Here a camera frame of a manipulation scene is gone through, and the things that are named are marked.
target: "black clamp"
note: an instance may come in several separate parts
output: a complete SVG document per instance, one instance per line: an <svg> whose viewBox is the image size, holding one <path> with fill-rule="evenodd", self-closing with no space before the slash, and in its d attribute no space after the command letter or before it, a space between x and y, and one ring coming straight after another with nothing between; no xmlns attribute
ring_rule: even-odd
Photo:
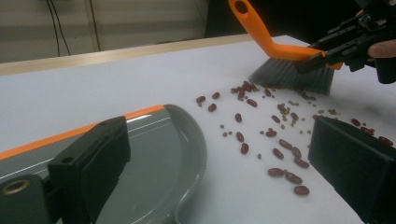
<svg viewBox="0 0 396 224"><path fill-rule="evenodd" d="M0 223L95 223L131 158L125 117L103 121L48 164L0 185Z"/></svg>

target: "brush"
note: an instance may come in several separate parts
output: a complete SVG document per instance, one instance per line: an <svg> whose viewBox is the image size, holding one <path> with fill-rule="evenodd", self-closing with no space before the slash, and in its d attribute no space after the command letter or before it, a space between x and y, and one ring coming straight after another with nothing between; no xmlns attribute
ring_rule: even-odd
<svg viewBox="0 0 396 224"><path fill-rule="evenodd" d="M334 69L340 69L341 63L322 66L310 72L299 72L295 66L297 62L318 54L325 56L326 52L320 49L277 44L272 40L265 24L248 0L229 0L229 4L245 30L270 57L249 77L251 82L264 87L275 84L287 89L330 93Z"/></svg>

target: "gray bristles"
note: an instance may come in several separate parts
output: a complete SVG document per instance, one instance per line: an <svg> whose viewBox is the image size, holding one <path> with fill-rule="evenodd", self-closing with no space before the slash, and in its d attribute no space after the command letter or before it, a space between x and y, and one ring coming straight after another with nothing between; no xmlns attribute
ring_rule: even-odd
<svg viewBox="0 0 396 224"><path fill-rule="evenodd" d="M294 61L270 58L249 77L249 81L264 87L267 84L277 84L286 89L328 95L333 74L334 70L328 67L300 74L295 69Z"/></svg>

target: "white table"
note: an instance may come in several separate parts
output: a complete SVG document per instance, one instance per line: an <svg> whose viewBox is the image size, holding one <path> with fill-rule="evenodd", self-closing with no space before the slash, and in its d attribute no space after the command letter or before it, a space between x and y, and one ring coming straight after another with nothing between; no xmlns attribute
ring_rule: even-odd
<svg viewBox="0 0 396 224"><path fill-rule="evenodd" d="M302 44L289 37L276 41ZM230 89L242 85L266 59L247 35L237 35L0 64L0 151L148 106L179 105L201 126L208 150L202 185L182 213L185 223L361 223L314 167L296 166L285 150L280 161L271 150L280 148L277 140L284 138L306 159L311 136L306 131L320 109L336 109L341 115L333 117L359 119L375 129L375 136L396 141L395 86L379 84L372 68L350 73L344 67L334 75L330 96L311 94L318 98L312 104L287 90L265 99L262 91L251 93L257 108L237 101ZM216 91L221 96L215 101L211 95ZM206 96L203 107L195 103L200 95ZM299 102L291 110L305 121L292 128L289 120L281 130L271 115L278 115L276 105L288 100ZM218 105L213 113L207 111L211 103ZM242 123L234 121L235 113L243 115ZM277 137L259 134L270 127ZM233 136L223 137L225 131ZM239 152L238 131L250 145L247 155ZM272 167L298 174L311 193L295 195L290 182L266 173Z"/></svg>

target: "bean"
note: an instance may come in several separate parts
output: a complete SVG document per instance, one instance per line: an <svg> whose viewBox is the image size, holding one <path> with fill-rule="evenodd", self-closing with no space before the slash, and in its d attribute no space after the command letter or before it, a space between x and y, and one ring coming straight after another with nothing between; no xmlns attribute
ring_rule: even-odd
<svg viewBox="0 0 396 224"><path fill-rule="evenodd" d="M291 182L291 183L294 183L294 184L301 184L301 183L303 183L303 180L299 177L299 176L297 176L297 175L295 175L294 173L290 173L290 172L285 172L285 177Z"/></svg>
<svg viewBox="0 0 396 224"><path fill-rule="evenodd" d="M280 119L276 115L273 115L271 118L274 120L275 123L280 123Z"/></svg>
<svg viewBox="0 0 396 224"><path fill-rule="evenodd" d="M275 137L277 134L276 131L268 131L265 133L265 135L267 135L268 137Z"/></svg>
<svg viewBox="0 0 396 224"><path fill-rule="evenodd" d="M239 142L245 141L244 135L242 135L240 132L236 133L236 139L238 139Z"/></svg>
<svg viewBox="0 0 396 224"><path fill-rule="evenodd" d="M213 111L216 110L216 108L217 108L217 106L216 106L215 104L211 104L211 105L207 108L207 110L208 110L209 112L213 112Z"/></svg>
<svg viewBox="0 0 396 224"><path fill-rule="evenodd" d="M274 155L275 155L278 159L280 159L280 160L283 160L283 158L285 157L285 156L283 155L283 153L280 152L279 149L277 149L276 147L274 147L273 153L274 153Z"/></svg>
<svg viewBox="0 0 396 224"><path fill-rule="evenodd" d="M244 154L244 155L248 153L248 144L242 143L241 153Z"/></svg>
<svg viewBox="0 0 396 224"><path fill-rule="evenodd" d="M294 113L294 112L291 112L291 117L293 118L293 120L298 120L298 116L297 116L297 114L296 113Z"/></svg>
<svg viewBox="0 0 396 224"><path fill-rule="evenodd" d="M277 105L277 108L279 109L280 113L282 113L282 114L288 112L288 110L283 105Z"/></svg>
<svg viewBox="0 0 396 224"><path fill-rule="evenodd" d="M271 168L268 170L268 175L271 175L271 176L282 176L284 174L285 174L285 172L279 168Z"/></svg>
<svg viewBox="0 0 396 224"><path fill-rule="evenodd" d="M361 127L361 130L370 135L374 135L374 132L366 127Z"/></svg>
<svg viewBox="0 0 396 224"><path fill-rule="evenodd" d="M352 119L351 122L357 127L361 126L361 122L358 121L357 119Z"/></svg>
<svg viewBox="0 0 396 224"><path fill-rule="evenodd" d="M200 96L200 97L198 97L198 98L196 99L196 101L197 101L198 104L200 104L200 103L202 103L205 99L206 99L206 97Z"/></svg>
<svg viewBox="0 0 396 224"><path fill-rule="evenodd" d="M268 91L268 89L265 89L265 90L264 90L264 93L265 93L266 96L271 96L271 92Z"/></svg>
<svg viewBox="0 0 396 224"><path fill-rule="evenodd" d="M238 113L238 114L235 114L235 119L236 119L236 121L239 122L239 123L242 122L242 116L241 116L241 114L239 114L239 113Z"/></svg>
<svg viewBox="0 0 396 224"><path fill-rule="evenodd" d="M213 95L212 95L213 99L219 99L219 97L220 97L220 93L218 91L213 93Z"/></svg>
<svg viewBox="0 0 396 224"><path fill-rule="evenodd" d="M298 195L308 195L309 194L309 188L307 188L304 185L294 187L294 192Z"/></svg>
<svg viewBox="0 0 396 224"><path fill-rule="evenodd" d="M389 146L393 146L393 142L390 141L387 137L384 136L379 136L378 137L379 140L383 141L384 143L386 143Z"/></svg>
<svg viewBox="0 0 396 224"><path fill-rule="evenodd" d="M300 151L299 148L293 147L293 148L291 149L291 153L293 153L293 155L294 155L295 157L301 158L301 151Z"/></svg>
<svg viewBox="0 0 396 224"><path fill-rule="evenodd" d="M308 162L306 162L306 161L303 161L303 160L301 160L300 158L294 158L294 162L297 164L297 165L299 165L299 166L301 166L301 167L303 167L303 168L308 168L309 167L309 163Z"/></svg>
<svg viewBox="0 0 396 224"><path fill-rule="evenodd" d="M250 104L250 105L253 106L253 107L257 107L256 101L254 101L254 100L252 100L252 99L248 99L248 100L247 100L247 103Z"/></svg>
<svg viewBox="0 0 396 224"><path fill-rule="evenodd" d="M287 141L285 141L285 140L283 140L283 139L279 139L279 144L280 144L282 147L284 147L284 148L286 148L286 149L289 149L289 150L291 150L291 149L293 148L293 146L292 146L290 143L288 143Z"/></svg>

